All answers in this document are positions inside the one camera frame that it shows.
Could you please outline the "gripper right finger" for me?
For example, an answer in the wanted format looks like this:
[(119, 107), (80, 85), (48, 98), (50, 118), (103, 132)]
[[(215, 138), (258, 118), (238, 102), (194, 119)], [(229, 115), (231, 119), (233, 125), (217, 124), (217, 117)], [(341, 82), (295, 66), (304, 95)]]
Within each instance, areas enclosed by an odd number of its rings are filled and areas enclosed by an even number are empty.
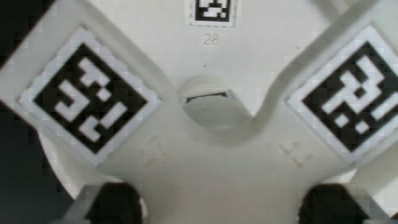
[(297, 224), (391, 224), (391, 217), (359, 185), (324, 183), (302, 198)]

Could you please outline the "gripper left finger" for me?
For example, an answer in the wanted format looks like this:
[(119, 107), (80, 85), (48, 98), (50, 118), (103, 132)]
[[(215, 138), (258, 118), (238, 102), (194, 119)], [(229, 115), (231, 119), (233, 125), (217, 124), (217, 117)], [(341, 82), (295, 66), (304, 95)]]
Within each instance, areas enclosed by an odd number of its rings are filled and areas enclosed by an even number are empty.
[(128, 183), (84, 186), (59, 224), (144, 224), (141, 195)]

